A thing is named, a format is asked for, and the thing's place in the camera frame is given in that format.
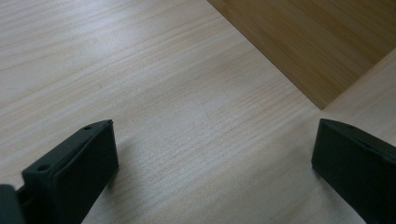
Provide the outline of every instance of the screw hole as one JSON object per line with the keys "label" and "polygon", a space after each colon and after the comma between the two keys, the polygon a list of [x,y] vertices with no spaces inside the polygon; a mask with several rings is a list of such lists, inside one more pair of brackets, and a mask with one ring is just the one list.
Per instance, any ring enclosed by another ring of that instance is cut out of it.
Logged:
{"label": "screw hole", "polygon": [[44,172],[44,171],[48,170],[49,168],[50,168],[50,166],[49,166],[48,164],[40,165],[40,166],[37,168],[37,171],[38,171],[38,172]]}

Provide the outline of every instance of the light wood surface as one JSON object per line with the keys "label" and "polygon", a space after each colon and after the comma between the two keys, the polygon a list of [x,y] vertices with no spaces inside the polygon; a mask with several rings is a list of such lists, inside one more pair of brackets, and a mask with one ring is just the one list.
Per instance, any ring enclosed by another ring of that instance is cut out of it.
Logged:
{"label": "light wood surface", "polygon": [[394,0],[208,0],[324,108],[396,48]]}
{"label": "light wood surface", "polygon": [[113,119],[120,170],[84,223],[363,223],[310,159],[320,118],[396,144],[395,51],[320,111],[206,0],[0,18],[0,183]]}

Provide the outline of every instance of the wooden table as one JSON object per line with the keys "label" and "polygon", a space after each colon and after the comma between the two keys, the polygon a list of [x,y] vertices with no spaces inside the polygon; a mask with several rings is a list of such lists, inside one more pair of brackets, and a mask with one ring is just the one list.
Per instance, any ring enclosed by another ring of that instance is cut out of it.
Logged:
{"label": "wooden table", "polygon": [[113,119],[120,170],[84,223],[363,222],[310,159],[320,118],[396,144],[396,51],[320,111],[205,0],[3,1],[0,18],[0,183]]}

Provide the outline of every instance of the wood grain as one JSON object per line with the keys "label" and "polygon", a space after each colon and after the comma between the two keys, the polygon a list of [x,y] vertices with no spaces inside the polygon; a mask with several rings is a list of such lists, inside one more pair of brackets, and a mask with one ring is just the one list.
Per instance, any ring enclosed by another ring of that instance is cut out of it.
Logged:
{"label": "wood grain", "polygon": [[208,1],[319,108],[396,48],[396,1]]}
{"label": "wood grain", "polygon": [[113,119],[120,170],[84,223],[363,223],[310,158],[320,118],[396,144],[395,51],[320,111],[205,0],[0,18],[0,183]]}

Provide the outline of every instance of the brown wooden surface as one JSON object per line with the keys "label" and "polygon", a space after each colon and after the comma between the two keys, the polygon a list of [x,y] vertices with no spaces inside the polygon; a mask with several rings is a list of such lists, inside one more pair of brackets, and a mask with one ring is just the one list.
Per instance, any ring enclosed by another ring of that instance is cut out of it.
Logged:
{"label": "brown wooden surface", "polygon": [[396,51],[320,111],[206,0],[10,0],[0,19],[0,183],[113,119],[120,170],[84,223],[363,223],[310,160],[320,118],[396,145]]}
{"label": "brown wooden surface", "polygon": [[396,47],[394,0],[208,0],[323,108]]}

